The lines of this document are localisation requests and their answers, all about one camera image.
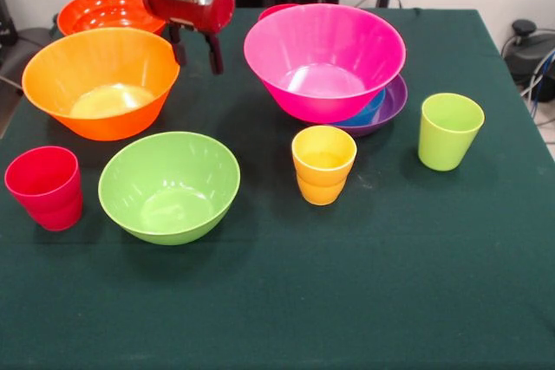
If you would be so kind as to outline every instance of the cup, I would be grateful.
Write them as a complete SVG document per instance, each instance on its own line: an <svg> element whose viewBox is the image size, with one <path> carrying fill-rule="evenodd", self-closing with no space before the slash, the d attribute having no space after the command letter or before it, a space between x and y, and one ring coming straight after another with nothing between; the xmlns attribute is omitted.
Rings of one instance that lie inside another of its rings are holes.
<svg viewBox="0 0 555 370"><path fill-rule="evenodd" d="M31 149L15 158L4 175L11 195L49 231L75 225L83 196L77 157L59 146Z"/></svg>
<svg viewBox="0 0 555 370"><path fill-rule="evenodd" d="M298 187L314 205L333 203L356 156L356 143L333 126L312 126L297 133L291 143Z"/></svg>
<svg viewBox="0 0 555 370"><path fill-rule="evenodd" d="M484 124L484 111L468 97L430 95L422 103L418 157L436 171L456 168Z"/></svg>

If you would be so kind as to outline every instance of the red-orange bowl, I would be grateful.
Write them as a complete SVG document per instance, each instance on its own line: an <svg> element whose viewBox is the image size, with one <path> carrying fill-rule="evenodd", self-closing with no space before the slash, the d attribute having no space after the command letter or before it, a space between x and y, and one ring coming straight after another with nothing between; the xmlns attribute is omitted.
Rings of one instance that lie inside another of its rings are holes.
<svg viewBox="0 0 555 370"><path fill-rule="evenodd" d="M65 35L95 28L129 27L160 34L166 22L150 15L142 0L72 0L58 14Z"/></svg>

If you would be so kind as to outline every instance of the yellow cup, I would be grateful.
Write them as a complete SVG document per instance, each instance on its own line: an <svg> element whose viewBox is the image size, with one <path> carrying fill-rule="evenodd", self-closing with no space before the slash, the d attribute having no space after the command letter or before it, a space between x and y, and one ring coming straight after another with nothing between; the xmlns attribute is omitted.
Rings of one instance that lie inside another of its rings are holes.
<svg viewBox="0 0 555 370"><path fill-rule="evenodd" d="M298 187L314 205L333 203L345 185L356 156L356 143L341 129L312 126L291 143Z"/></svg>

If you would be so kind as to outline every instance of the table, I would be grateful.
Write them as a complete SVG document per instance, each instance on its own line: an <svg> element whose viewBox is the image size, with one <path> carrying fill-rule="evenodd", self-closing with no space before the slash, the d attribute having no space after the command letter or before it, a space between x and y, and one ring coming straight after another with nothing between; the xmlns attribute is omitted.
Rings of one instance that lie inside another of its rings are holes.
<svg viewBox="0 0 555 370"><path fill-rule="evenodd" d="M132 140L93 142L24 101L2 171L44 144L72 149L85 210L33 224L0 192L0 367L540 368L555 366L555 165L472 10L379 10L403 34L409 99L359 153L337 202L306 204L290 142L304 127L248 69L260 10L237 10L213 76L201 36L157 121L209 134L242 183L196 243L143 243L108 220L102 167ZM417 159L420 105L454 91L486 124L462 165Z"/></svg>

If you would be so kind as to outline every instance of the magenta bowl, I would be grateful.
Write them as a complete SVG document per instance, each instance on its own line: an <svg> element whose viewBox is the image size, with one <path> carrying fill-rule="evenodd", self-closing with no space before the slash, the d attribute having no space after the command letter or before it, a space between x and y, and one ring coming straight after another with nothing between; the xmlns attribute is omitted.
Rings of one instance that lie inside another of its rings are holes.
<svg viewBox="0 0 555 370"><path fill-rule="evenodd" d="M359 113L400 72L406 49L384 19L339 4L302 4L261 19L245 59L288 114L333 123Z"/></svg>

